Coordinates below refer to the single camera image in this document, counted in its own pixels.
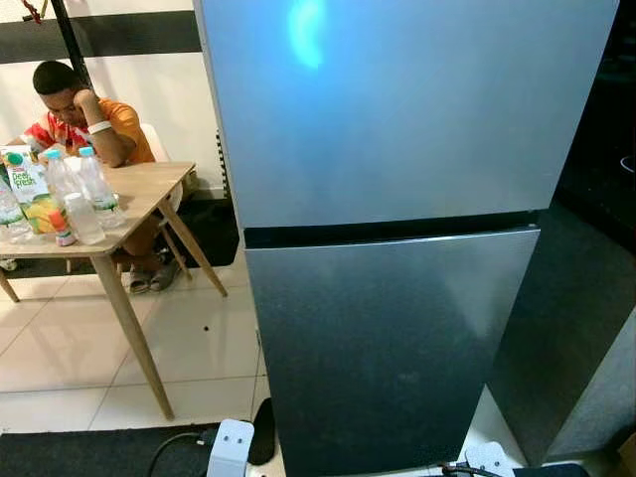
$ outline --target man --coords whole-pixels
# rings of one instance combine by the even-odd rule
[[[33,74],[33,86],[49,111],[10,145],[29,144],[41,153],[60,144],[69,154],[90,145],[110,167],[154,162],[135,110],[97,97],[67,65],[41,63]],[[114,256],[116,261],[132,263],[132,293],[159,291],[172,282],[179,270],[176,260],[164,265],[153,252],[160,217],[150,216],[123,244],[125,253]]]

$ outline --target plastic bottle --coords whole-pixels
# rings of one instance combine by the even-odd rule
[[[81,156],[79,175],[88,189],[92,207],[97,214],[99,223],[105,229],[121,226],[126,222],[126,217],[121,212],[117,198],[103,177],[94,150],[90,146],[81,147],[79,155]]]
[[[67,221],[64,220],[60,211],[49,212],[49,220],[56,230],[56,243],[59,246],[67,246],[76,242],[73,232],[71,232]]]
[[[24,218],[11,188],[0,179],[0,239],[16,243],[32,236],[33,229]]]
[[[60,151],[45,153],[49,159],[47,180],[58,203],[67,211],[67,217],[76,237],[82,243],[91,245],[104,240],[103,229],[95,215],[92,205],[81,193],[80,180],[71,168],[61,159]]]

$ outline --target freezer door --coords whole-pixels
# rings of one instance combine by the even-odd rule
[[[538,234],[248,250],[287,475],[456,460]]]
[[[206,0],[242,226],[546,208],[618,0]]]

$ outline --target black pole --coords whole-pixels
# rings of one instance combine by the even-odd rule
[[[80,45],[78,45],[78,40],[76,39],[76,34],[73,31],[71,20],[69,20],[67,9],[64,6],[64,0],[51,0],[51,4],[56,12],[58,26],[60,27],[64,43],[69,51],[69,58],[71,59],[73,69],[86,85],[92,87],[92,81],[90,81],[90,75],[86,69],[86,63],[83,62]]]

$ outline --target white wristband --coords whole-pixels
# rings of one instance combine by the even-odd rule
[[[96,134],[100,131],[103,131],[104,129],[108,129],[112,127],[112,124],[110,124],[110,121],[102,121],[102,122],[98,122],[96,124],[93,124],[91,126],[88,127],[88,132],[90,134]]]

